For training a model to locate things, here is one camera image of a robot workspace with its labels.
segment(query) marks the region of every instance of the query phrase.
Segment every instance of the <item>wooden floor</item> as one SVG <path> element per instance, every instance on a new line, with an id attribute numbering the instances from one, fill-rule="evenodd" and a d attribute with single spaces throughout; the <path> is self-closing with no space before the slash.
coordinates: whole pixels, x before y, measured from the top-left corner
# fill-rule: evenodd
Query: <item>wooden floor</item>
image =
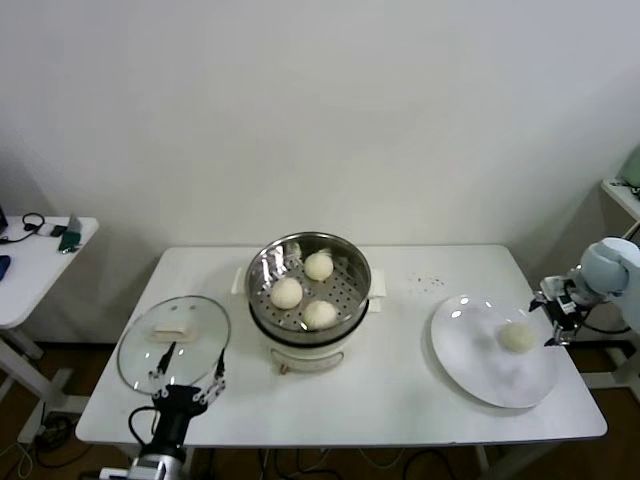
<path id="1" fill-rule="evenodd" d="M 68 349 L 48 349 L 45 357 L 39 362 L 42 372 L 51 377 L 61 367 L 75 370 L 68 385 L 67 392 L 76 395 L 90 395 L 104 365 L 109 358 L 108 351 L 86 351 Z M 573 352 L 574 361 L 582 371 L 602 371 L 611 368 L 609 361 L 597 351 Z M 521 480 L 601 480 L 601 479 L 634 479 L 640 478 L 640 406 L 630 393 L 624 390 L 599 391 L 595 393 L 598 405 L 602 409 L 609 424 L 609 432 L 603 438 L 584 442 L 570 442 L 561 445 L 551 453 L 532 464 L 526 471 L 515 478 Z M 18 432 L 26 418 L 36 405 L 36 399 L 21 386 L 14 386 L 1 404 L 0 409 L 0 452 L 5 446 L 15 442 Z M 62 449 L 42 456 L 49 463 L 63 463 L 81 453 L 86 446 L 73 439 Z M 331 468 L 340 473 L 344 480 L 382 480 L 401 479 L 406 460 L 419 450 L 407 450 L 398 464 L 388 470 L 371 467 L 354 449 L 331 451 L 323 468 Z M 456 447 L 440 450 L 448 459 L 457 480 L 471 480 L 479 474 L 474 451 L 470 447 Z M 488 449 L 490 460 L 499 458 L 508 448 L 491 447 Z M 370 458 L 379 463 L 393 460 L 398 450 L 368 450 Z M 292 450 L 278 451 L 279 468 L 282 472 L 294 472 L 296 452 Z M 321 456 L 317 450 L 303 450 L 300 461 L 304 467 L 313 465 Z M 0 479 L 5 476 L 19 460 L 20 454 L 12 449 L 0 456 Z M 200 450 L 196 453 L 192 474 L 196 480 L 204 479 L 255 479 L 260 477 L 257 451 L 253 449 L 217 450 L 212 458 L 212 474 L 207 474 L 211 451 Z M 278 478 L 274 468 L 274 452 L 269 453 L 267 479 Z M 97 471 L 103 466 L 124 467 L 128 459 L 115 448 L 105 446 L 93 447 L 77 462 L 60 469 L 47 470 L 34 465 L 29 477 L 33 480 L 71 480 L 96 478 L 84 475 L 85 472 Z M 16 479 L 13 471 L 8 479 Z M 331 479 L 328 474 L 305 475 L 296 478 Z M 439 457 L 435 455 L 421 456 L 414 462 L 408 472 L 407 479 L 433 480 L 450 479 L 447 469 Z"/>

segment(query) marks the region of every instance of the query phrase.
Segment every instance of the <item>glass lid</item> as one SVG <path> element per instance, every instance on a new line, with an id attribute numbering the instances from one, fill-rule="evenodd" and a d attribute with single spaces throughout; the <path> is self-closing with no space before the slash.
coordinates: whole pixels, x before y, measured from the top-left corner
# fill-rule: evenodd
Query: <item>glass lid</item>
<path id="1" fill-rule="evenodd" d="M 169 359 L 165 383 L 192 385 L 215 368 L 229 343 L 229 315 L 215 300 L 177 297 L 152 307 L 138 317 L 118 347 L 118 372 L 132 389 L 152 394 L 149 372 Z"/>

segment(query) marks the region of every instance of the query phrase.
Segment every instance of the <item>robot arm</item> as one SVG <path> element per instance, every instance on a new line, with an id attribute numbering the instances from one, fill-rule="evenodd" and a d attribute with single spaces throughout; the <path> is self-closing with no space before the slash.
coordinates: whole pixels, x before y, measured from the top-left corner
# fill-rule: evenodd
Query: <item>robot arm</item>
<path id="1" fill-rule="evenodd" d="M 189 422 L 203 414 L 225 390 L 224 352 L 222 349 L 211 384 L 205 388 L 193 385 L 167 384 L 165 374 L 176 348 L 173 342 L 149 378 L 156 392 L 153 405 L 160 420 L 150 443 L 142 445 L 140 454 L 129 470 L 103 468 L 100 480 L 183 480 L 182 468 L 186 452 L 182 448 Z"/>
<path id="2" fill-rule="evenodd" d="M 621 238 L 605 238 L 582 255 L 566 276 L 540 282 L 529 311 L 544 307 L 554 326 L 547 345 L 567 345 L 589 311 L 613 302 L 631 328 L 640 332 L 640 249 Z"/>
<path id="3" fill-rule="evenodd" d="M 618 305 L 629 326 L 640 332 L 640 249 L 621 238 L 605 238 L 591 245 L 580 263 L 587 285 Z"/>

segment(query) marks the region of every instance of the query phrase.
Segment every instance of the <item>dough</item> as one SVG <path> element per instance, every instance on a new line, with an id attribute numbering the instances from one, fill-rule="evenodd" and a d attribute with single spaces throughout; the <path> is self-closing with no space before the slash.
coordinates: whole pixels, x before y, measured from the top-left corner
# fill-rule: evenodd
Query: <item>dough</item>
<path id="1" fill-rule="evenodd" d="M 536 344 L 536 334 L 523 322 L 511 322 L 498 332 L 498 341 L 507 350 L 526 353 Z"/>
<path id="2" fill-rule="evenodd" d="M 309 330 L 328 328 L 336 323 L 337 318 L 336 307 L 324 300 L 311 302 L 302 314 L 302 319 Z"/>
<path id="3" fill-rule="evenodd" d="M 304 261 L 304 273 L 311 280 L 322 282 L 333 273 L 333 260 L 327 252 L 316 252 Z"/>
<path id="4" fill-rule="evenodd" d="M 271 303 L 282 310 L 295 307 L 301 300 L 302 287 L 295 278 L 281 278 L 271 289 Z"/>

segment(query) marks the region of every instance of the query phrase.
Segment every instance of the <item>cable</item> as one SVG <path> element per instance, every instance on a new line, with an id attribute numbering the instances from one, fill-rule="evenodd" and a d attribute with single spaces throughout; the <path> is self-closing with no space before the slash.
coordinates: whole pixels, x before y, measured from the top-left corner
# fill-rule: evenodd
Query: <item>cable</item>
<path id="1" fill-rule="evenodd" d="M 138 407 L 136 408 L 133 412 L 131 412 L 131 414 L 129 414 L 129 431 L 131 432 L 131 435 L 134 436 L 134 438 L 138 441 L 138 443 L 141 446 L 145 446 L 146 444 L 144 443 L 144 441 L 142 440 L 142 438 L 140 437 L 140 435 L 138 435 L 138 432 L 136 432 L 136 429 L 133 428 L 133 417 L 136 416 L 136 414 L 140 413 L 140 412 L 145 412 L 145 411 L 157 411 L 156 407 L 151 407 L 151 406 L 144 406 L 144 407 Z"/>
<path id="2" fill-rule="evenodd" d="M 47 413 L 47 402 L 42 402 L 42 413 L 40 414 L 40 426 L 44 425 L 46 413 Z"/>
<path id="3" fill-rule="evenodd" d="M 331 452 L 331 449 L 325 450 L 322 453 L 322 456 L 320 457 L 320 460 L 318 460 L 315 465 L 313 465 L 311 467 L 307 467 L 307 468 L 302 468 L 302 464 L 300 462 L 300 457 L 301 457 L 300 449 L 297 449 L 296 450 L 296 468 L 298 469 L 298 471 L 300 473 L 305 473 L 305 472 L 309 472 L 311 470 L 315 470 L 316 468 L 318 468 L 320 465 L 322 465 L 324 463 L 324 461 L 327 459 L 327 456 L 329 455 L 330 452 Z"/>
<path id="4" fill-rule="evenodd" d="M 451 465 L 449 464 L 449 460 L 447 460 L 447 457 L 445 457 L 444 454 L 442 454 L 438 450 L 434 450 L 433 448 L 430 448 L 428 450 L 421 450 L 409 457 L 409 460 L 407 460 L 407 463 L 404 464 L 404 469 L 402 470 L 402 480 L 408 479 L 407 473 L 409 473 L 409 469 L 411 468 L 411 465 L 413 464 L 413 462 L 417 460 L 419 457 L 426 455 L 428 453 L 433 453 L 434 455 L 439 457 L 447 467 L 447 472 L 449 473 L 451 480 L 456 480 L 456 476 L 453 474 L 453 470 L 451 469 Z"/>
<path id="5" fill-rule="evenodd" d="M 604 335 L 621 335 L 623 333 L 627 333 L 627 332 L 631 331 L 631 327 L 629 327 L 629 326 L 627 326 L 625 328 L 622 328 L 620 330 L 603 330 L 602 328 L 592 327 L 591 325 L 589 325 L 587 323 L 587 318 L 589 318 L 590 315 L 591 315 L 591 310 L 589 310 L 586 313 L 586 315 L 582 318 L 582 323 L 578 326 L 578 328 L 579 327 L 588 328 L 589 330 L 592 330 L 592 331 L 598 332 L 598 333 L 602 333 Z"/>
<path id="6" fill-rule="evenodd" d="M 45 431 L 34 439 L 36 451 L 49 453 L 62 447 L 73 435 L 73 424 L 67 417 L 47 418 L 42 425 Z"/>
<path id="7" fill-rule="evenodd" d="M 295 480 L 296 477 L 299 477 L 301 475 L 322 475 L 322 474 L 327 474 L 327 475 L 332 475 L 333 477 L 337 478 L 338 480 L 342 480 L 342 477 L 340 476 L 340 474 L 338 472 L 336 472 L 335 470 L 328 470 L 328 469 L 318 469 L 318 470 L 310 470 L 310 469 L 306 469 L 304 471 L 297 471 L 294 473 L 289 473 L 289 474 L 285 474 L 282 473 L 280 471 L 280 467 L 278 466 L 278 450 L 274 450 L 274 459 L 273 459 L 273 466 L 276 470 L 276 473 L 278 474 L 278 476 L 280 478 L 283 478 L 284 480 Z"/>
<path id="8" fill-rule="evenodd" d="M 27 219 L 29 217 L 36 217 L 38 220 L 40 220 L 40 223 L 36 224 L 36 223 L 30 223 L 27 221 Z M 27 233 L 25 236 L 21 237 L 21 238 L 17 238 L 17 239 L 10 239 L 7 236 L 1 237 L 0 238 L 0 245 L 6 245 L 7 243 L 20 243 L 23 240 L 26 240 L 27 238 L 31 237 L 32 235 L 35 235 L 36 233 L 38 233 L 38 230 L 40 230 L 40 227 L 42 227 L 45 224 L 45 219 L 42 215 L 40 215 L 37 212 L 30 212 L 30 213 L 26 213 L 22 216 L 22 225 L 24 225 L 24 231 L 25 232 L 29 232 Z"/>
<path id="9" fill-rule="evenodd" d="M 64 467 L 68 467 L 72 463 L 77 462 L 78 460 L 80 460 L 87 453 L 89 453 L 89 450 L 91 450 L 92 448 L 93 448 L 93 445 L 89 445 L 87 448 L 85 448 L 83 450 L 82 453 L 80 453 L 79 455 L 73 457 L 72 459 L 67 460 L 66 462 L 62 462 L 62 463 L 46 463 L 46 462 L 43 462 L 42 459 L 40 458 L 40 452 L 38 450 L 36 450 L 36 462 L 42 468 L 48 468 L 50 470 L 54 470 L 56 468 L 64 468 Z"/>
<path id="10" fill-rule="evenodd" d="M 360 452 L 360 455 L 362 455 L 362 458 L 364 458 L 367 461 L 367 463 L 371 465 L 373 468 L 377 468 L 379 470 L 387 470 L 389 468 L 395 467 L 398 464 L 398 462 L 402 458 L 402 454 L 404 453 L 404 448 L 400 450 L 396 458 L 394 458 L 391 462 L 385 465 L 380 465 L 379 463 L 376 463 L 373 460 L 371 460 L 369 457 L 367 457 L 367 455 L 364 453 L 364 450 L 362 450 L 361 448 L 359 448 L 358 451 Z"/>
<path id="11" fill-rule="evenodd" d="M 22 480 L 24 480 L 27 477 L 29 477 L 29 475 L 31 475 L 31 472 L 33 472 L 33 459 L 31 458 L 31 455 L 29 455 L 29 452 L 27 451 L 27 449 L 25 449 L 18 442 L 15 442 L 15 443 L 12 443 L 11 445 L 9 445 L 8 447 L 6 447 L 4 450 L 2 450 L 0 452 L 0 457 L 5 455 L 9 450 L 11 450 L 14 447 L 17 448 L 18 450 L 20 450 L 20 452 L 22 453 L 22 457 L 20 457 L 20 460 L 18 460 L 13 465 L 13 467 L 11 467 L 9 469 L 9 471 L 7 472 L 7 474 L 6 474 L 6 476 L 4 478 L 5 479 L 9 478 L 11 476 L 11 474 L 14 472 L 14 470 L 17 468 L 18 469 L 18 477 L 21 478 Z M 23 466 L 25 461 L 28 464 L 28 470 L 26 472 L 23 472 L 22 471 L 22 466 Z"/>
<path id="12" fill-rule="evenodd" d="M 584 328 L 588 328 L 589 330 L 593 330 L 594 332 L 603 333 L 605 335 L 621 335 L 623 333 L 627 333 L 631 331 L 631 327 L 625 327 L 620 330 L 603 330 L 601 328 L 592 327 L 588 325 L 586 322 L 582 322 L 582 326 Z"/>

